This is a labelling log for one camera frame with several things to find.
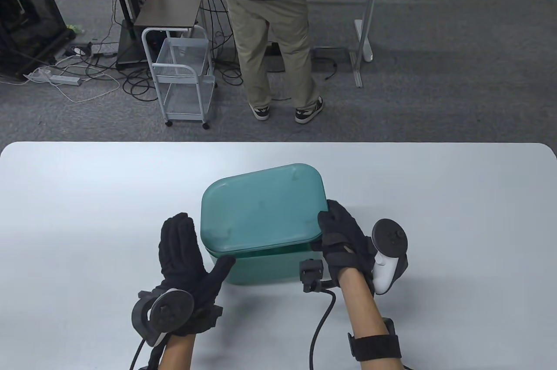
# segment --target metal cart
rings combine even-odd
[[[147,43],[150,31],[165,31],[167,34],[155,62]],[[171,32],[180,36],[173,37]],[[201,32],[203,38],[190,38],[193,32]],[[165,125],[172,126],[172,121],[201,121],[203,129],[208,130],[207,114],[216,84],[207,31],[199,25],[193,28],[145,28],[141,40]],[[168,86],[165,92],[161,91],[163,85]]]

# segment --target sneaker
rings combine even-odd
[[[266,121],[269,119],[269,107],[266,106],[264,108],[258,109],[258,108],[254,108],[253,106],[249,105],[249,107],[251,108],[251,111],[253,112],[253,115],[255,116],[255,118],[258,121]]]
[[[319,96],[315,106],[309,109],[296,109],[296,117],[294,118],[298,123],[308,123],[315,116],[323,110],[323,98]]]

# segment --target hand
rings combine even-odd
[[[213,270],[207,273],[197,245],[193,219],[187,213],[179,213],[164,222],[159,243],[159,260],[164,280],[157,289],[175,288],[191,293],[194,300],[192,318],[207,316],[208,312],[219,308],[215,307],[215,299],[222,282],[235,264],[235,258],[219,258]]]
[[[346,267],[361,271],[372,293],[372,269],[375,264],[375,250],[370,237],[366,237],[356,219],[340,203],[327,201],[329,210],[318,214],[322,231],[323,257],[329,266],[332,281],[338,285],[338,274]]]

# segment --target white table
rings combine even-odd
[[[415,370],[557,362],[557,161],[539,144],[15,143],[0,155],[0,368],[126,370],[137,292],[159,283],[165,219],[199,223],[213,181],[309,163],[369,232],[395,219],[409,268],[378,297]],[[203,251],[207,267],[211,262]],[[225,285],[193,369],[306,370],[329,297]],[[356,369],[342,299],[316,369]],[[138,364],[145,364],[148,350]]]

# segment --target teal box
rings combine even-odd
[[[307,164],[227,177],[201,200],[201,241],[215,259],[237,260],[226,281],[266,284],[299,276],[300,261],[318,259],[320,211],[328,210],[321,175]]]

